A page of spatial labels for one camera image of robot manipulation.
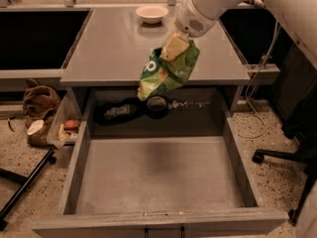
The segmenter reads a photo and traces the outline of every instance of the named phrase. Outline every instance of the cable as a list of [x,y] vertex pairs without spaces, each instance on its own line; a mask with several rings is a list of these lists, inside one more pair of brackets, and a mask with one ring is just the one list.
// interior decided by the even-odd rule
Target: cable
[[[247,103],[248,103],[249,106],[251,107],[252,111],[254,112],[254,116],[255,116],[256,118],[258,118],[258,119],[262,122],[263,126],[265,126],[264,120],[260,117],[260,114],[258,113],[258,111],[256,110],[256,108],[254,107],[254,105],[251,103],[251,98],[252,98],[252,95],[254,94],[256,88],[253,87],[253,89],[252,89],[250,95],[248,95],[248,92],[249,92],[250,87],[252,86],[252,83],[254,82],[255,78],[257,77],[257,75],[260,73],[260,71],[261,71],[263,68],[265,68],[266,63],[267,63],[267,61],[268,61],[268,58],[269,58],[269,56],[270,56],[270,54],[271,54],[271,52],[272,52],[272,49],[273,49],[273,47],[274,47],[274,44],[275,44],[276,40],[277,40],[277,36],[278,36],[278,34],[279,34],[279,32],[280,32],[280,29],[281,29],[281,28],[280,28],[280,26],[278,25],[278,22],[277,22],[277,20],[276,20],[276,21],[275,21],[275,27],[274,27],[274,33],[273,33],[273,37],[272,37],[272,41],[271,41],[271,43],[270,43],[270,46],[269,46],[269,48],[268,48],[268,50],[267,50],[265,56],[261,59],[261,61],[259,62],[259,64],[256,66],[256,68],[257,68],[258,70],[257,70],[257,72],[256,72],[255,74],[253,74],[253,76],[252,76],[252,78],[251,78],[251,80],[250,80],[250,82],[249,82],[249,84],[248,84],[248,86],[247,86],[246,93],[245,93],[245,98],[246,98],[246,100],[247,100]],[[254,137],[244,137],[244,136],[242,136],[242,135],[240,135],[240,134],[238,134],[238,136],[241,137],[241,138],[245,138],[245,139],[254,139],[254,138],[259,138],[259,137],[262,136],[263,134],[264,134],[264,130],[263,130],[259,135],[256,135],[256,136],[254,136]]]

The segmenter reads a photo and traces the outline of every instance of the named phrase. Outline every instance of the bowl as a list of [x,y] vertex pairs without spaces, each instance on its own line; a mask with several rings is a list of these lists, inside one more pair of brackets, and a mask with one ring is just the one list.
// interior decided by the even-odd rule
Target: bowl
[[157,24],[168,14],[168,9],[160,5],[147,5],[138,7],[136,13],[145,23]]

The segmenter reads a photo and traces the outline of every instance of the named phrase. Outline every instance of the snack bag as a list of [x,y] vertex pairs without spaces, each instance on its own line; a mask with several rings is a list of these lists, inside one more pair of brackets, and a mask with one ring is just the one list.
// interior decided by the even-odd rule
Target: snack bag
[[138,89],[138,97],[142,101],[183,86],[200,54],[192,40],[188,42],[188,48],[171,61],[161,59],[161,51],[162,48],[153,50],[144,67]]

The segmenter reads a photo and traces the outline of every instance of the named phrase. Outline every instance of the black chair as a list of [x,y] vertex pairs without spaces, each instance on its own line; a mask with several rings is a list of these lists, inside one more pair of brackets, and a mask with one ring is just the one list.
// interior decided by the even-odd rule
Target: black chair
[[299,203],[295,210],[291,209],[288,212],[289,222],[295,226],[306,197],[308,196],[311,188],[313,187],[317,179],[317,142],[316,140],[303,141],[299,149],[294,154],[257,149],[253,155],[252,160],[257,164],[261,164],[264,161],[264,156],[270,156],[297,163],[307,164],[304,172],[308,175],[308,177]]

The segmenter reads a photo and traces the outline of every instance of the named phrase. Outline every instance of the black panel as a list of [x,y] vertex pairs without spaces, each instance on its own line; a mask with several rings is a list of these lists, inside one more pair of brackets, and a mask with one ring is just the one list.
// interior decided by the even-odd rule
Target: black panel
[[[272,41],[275,25],[272,14],[263,9],[234,9],[228,10],[221,22],[248,63],[258,64]],[[291,43],[282,30],[268,62],[282,65]]]
[[0,69],[60,68],[87,14],[1,12]]

